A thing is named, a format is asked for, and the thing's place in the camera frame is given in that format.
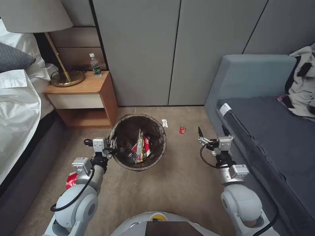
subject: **trash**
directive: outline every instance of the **trash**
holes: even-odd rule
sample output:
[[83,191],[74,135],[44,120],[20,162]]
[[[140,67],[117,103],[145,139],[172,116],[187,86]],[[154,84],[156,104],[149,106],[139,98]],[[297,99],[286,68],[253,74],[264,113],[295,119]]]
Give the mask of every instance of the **trash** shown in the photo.
[[179,130],[179,133],[181,133],[181,134],[183,134],[183,133],[185,133],[185,131],[186,131],[186,128],[184,128],[184,127],[180,127],[180,130]]
[[124,156],[127,159],[129,163],[133,163],[133,164],[137,163],[137,155],[132,150],[121,147],[119,149],[119,152],[122,154],[122,156]]
[[143,135],[141,129],[139,129],[138,140],[133,148],[125,149],[121,147],[119,152],[123,157],[131,164],[137,164],[144,161],[151,153],[149,139]]
[[[149,145],[149,136],[148,138],[146,136],[143,136],[143,139],[144,139],[144,151],[145,151],[145,154],[146,154],[146,157],[148,157],[151,153],[151,150],[150,150],[150,145]],[[133,152],[136,152],[137,151],[137,144],[135,144],[132,148],[132,151]]]
[[68,189],[75,185],[77,179],[78,179],[77,173],[75,172],[70,173],[66,181],[66,188]]
[[168,128],[168,125],[167,125],[167,120],[165,120],[165,119],[162,119],[162,122],[163,122],[163,127],[166,127],[166,128]]

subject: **lamp shade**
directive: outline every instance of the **lamp shade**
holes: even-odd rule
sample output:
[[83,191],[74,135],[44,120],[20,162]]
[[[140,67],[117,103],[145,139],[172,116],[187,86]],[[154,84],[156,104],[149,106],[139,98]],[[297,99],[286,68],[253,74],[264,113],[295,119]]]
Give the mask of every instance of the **lamp shade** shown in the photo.
[[73,26],[60,0],[1,0],[0,17],[12,33],[41,33]]

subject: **red wrapper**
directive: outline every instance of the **red wrapper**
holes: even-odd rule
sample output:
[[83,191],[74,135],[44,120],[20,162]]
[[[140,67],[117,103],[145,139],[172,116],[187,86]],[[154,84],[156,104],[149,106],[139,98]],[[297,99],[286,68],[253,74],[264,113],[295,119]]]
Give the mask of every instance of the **red wrapper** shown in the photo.
[[[145,157],[148,157],[151,153],[150,145],[149,145],[149,139],[143,135],[143,141],[144,141],[143,149],[144,149]],[[137,144],[135,144],[131,150],[133,152],[136,152],[137,151]]]
[[76,180],[78,179],[78,174],[75,172],[72,172],[69,174],[66,182],[66,188],[71,188],[73,185],[75,185]]
[[183,134],[183,133],[185,133],[185,131],[186,131],[186,128],[180,127],[179,133]]

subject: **bottle label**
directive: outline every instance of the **bottle label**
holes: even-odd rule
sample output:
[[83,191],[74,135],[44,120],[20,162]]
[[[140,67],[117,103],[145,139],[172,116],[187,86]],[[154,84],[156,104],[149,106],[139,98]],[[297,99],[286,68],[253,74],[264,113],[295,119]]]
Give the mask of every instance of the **bottle label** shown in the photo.
[[101,73],[101,68],[99,66],[92,67],[93,73],[99,75]]

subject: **red candy wrapper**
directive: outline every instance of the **red candy wrapper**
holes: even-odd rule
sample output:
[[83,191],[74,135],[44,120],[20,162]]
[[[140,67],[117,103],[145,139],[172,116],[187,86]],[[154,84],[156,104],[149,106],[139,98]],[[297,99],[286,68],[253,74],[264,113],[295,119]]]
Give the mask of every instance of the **red candy wrapper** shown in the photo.
[[180,127],[180,130],[179,130],[179,133],[185,133],[185,131],[186,131],[186,128],[184,128],[184,127]]
[[137,163],[144,161],[151,153],[149,139],[139,130],[137,143],[131,149],[137,154]]
[[69,174],[66,182],[66,188],[71,188],[73,185],[75,185],[76,180],[78,179],[78,174],[75,172],[72,172]]

